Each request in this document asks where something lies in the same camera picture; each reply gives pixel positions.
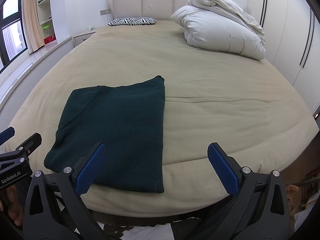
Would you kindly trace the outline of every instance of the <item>beige bed sheet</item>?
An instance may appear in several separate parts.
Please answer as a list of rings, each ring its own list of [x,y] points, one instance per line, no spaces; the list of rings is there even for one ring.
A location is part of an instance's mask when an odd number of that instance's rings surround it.
[[[172,21],[106,27],[63,57],[36,85],[11,122],[13,150],[34,132],[42,145],[30,156],[43,165],[61,113],[74,89],[165,79],[164,193],[92,185],[82,195],[90,209],[156,217],[190,212],[227,196],[207,159],[218,142],[241,166],[283,170],[307,147],[318,127],[306,104],[267,60],[188,46]]]

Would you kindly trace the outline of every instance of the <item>dark green sweater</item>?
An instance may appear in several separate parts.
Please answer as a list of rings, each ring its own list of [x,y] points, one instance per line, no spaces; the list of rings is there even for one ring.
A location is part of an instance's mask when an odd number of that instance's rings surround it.
[[[74,90],[63,109],[56,141],[44,166],[73,166],[96,142],[107,160],[95,184],[142,192],[164,192],[162,180],[164,79],[131,86]]]

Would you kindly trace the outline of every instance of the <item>beige curtain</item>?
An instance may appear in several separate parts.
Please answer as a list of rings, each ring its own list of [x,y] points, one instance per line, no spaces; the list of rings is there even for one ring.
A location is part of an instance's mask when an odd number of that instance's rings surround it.
[[[44,46],[41,29],[38,20],[37,1],[36,0],[22,0],[22,18],[23,28],[27,33],[27,43],[29,52],[38,50]]]

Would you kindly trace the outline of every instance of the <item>wall socket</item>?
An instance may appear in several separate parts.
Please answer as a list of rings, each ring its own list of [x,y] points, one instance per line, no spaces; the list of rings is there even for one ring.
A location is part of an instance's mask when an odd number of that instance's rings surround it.
[[[109,14],[110,13],[110,9],[105,9],[100,11],[100,15],[105,15],[105,14]]]

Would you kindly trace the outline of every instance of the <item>black window frame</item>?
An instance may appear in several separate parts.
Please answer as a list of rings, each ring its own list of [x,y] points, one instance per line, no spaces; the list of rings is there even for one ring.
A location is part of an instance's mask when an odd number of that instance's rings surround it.
[[[3,37],[3,28],[6,26],[9,26],[17,21],[21,22],[21,31],[24,39],[24,43],[26,45],[26,48],[20,51],[14,58],[11,60],[9,59],[7,49],[5,47],[4,43],[4,37]],[[3,64],[3,68],[0,70],[0,74],[10,65],[11,62],[13,62],[17,57],[19,57],[23,52],[25,52],[28,49],[27,43],[26,43],[26,37],[24,35],[23,31],[23,24],[22,24],[22,6],[21,6],[21,0],[18,0],[18,12],[8,16],[7,18],[3,19],[3,7],[0,9],[0,57]]]

